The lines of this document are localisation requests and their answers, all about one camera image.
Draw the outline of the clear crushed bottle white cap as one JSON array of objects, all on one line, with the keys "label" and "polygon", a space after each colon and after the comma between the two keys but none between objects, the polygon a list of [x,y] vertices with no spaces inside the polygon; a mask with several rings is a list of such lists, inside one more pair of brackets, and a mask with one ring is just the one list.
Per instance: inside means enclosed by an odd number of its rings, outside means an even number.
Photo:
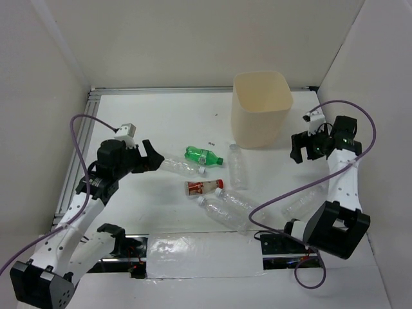
[{"label": "clear crushed bottle white cap", "polygon": [[160,168],[164,171],[182,176],[196,176],[205,174],[204,166],[200,166],[194,162],[189,162],[184,158],[171,155],[165,156]]}]

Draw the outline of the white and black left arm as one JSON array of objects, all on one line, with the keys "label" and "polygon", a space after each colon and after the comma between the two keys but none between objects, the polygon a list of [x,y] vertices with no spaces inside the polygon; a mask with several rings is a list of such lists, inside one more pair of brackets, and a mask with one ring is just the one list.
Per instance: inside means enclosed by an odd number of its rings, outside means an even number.
[{"label": "white and black left arm", "polygon": [[68,211],[53,230],[41,239],[41,247],[26,262],[10,269],[16,299],[37,308],[66,308],[81,278],[106,255],[119,257],[127,249],[122,227],[105,223],[88,239],[85,233],[116,193],[119,181],[128,174],[159,169],[164,157],[149,140],[143,140],[146,155],[137,145],[105,140],[97,159],[80,180]]}]

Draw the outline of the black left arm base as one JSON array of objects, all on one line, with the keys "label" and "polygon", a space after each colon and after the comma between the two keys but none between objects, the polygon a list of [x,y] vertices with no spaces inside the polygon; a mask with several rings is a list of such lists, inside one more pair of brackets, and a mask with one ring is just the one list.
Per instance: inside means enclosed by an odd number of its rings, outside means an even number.
[{"label": "black left arm base", "polygon": [[109,223],[101,225],[97,232],[108,233],[115,239],[115,246],[90,273],[128,273],[134,279],[146,278],[147,237],[128,236],[125,229]]}]

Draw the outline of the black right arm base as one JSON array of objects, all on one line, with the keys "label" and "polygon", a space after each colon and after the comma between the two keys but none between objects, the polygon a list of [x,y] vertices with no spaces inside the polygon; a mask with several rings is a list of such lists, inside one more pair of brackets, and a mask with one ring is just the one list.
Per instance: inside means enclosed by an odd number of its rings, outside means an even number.
[{"label": "black right arm base", "polygon": [[304,245],[279,234],[257,231],[254,239],[261,245],[264,270],[293,269],[299,262],[300,268],[320,268],[316,253]]}]

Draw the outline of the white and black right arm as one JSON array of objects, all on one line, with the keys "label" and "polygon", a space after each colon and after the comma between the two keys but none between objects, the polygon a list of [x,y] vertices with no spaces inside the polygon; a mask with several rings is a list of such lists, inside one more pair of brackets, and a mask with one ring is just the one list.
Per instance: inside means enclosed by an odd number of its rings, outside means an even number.
[{"label": "white and black right arm", "polygon": [[309,112],[304,117],[308,130],[292,135],[290,157],[298,164],[307,158],[326,158],[331,179],[328,195],[307,221],[287,222],[281,245],[287,252],[296,252],[303,242],[338,258],[348,259],[370,226],[370,216],[364,214],[358,194],[358,166],[362,144],[355,140],[357,121],[338,116],[329,126],[323,114]]}]

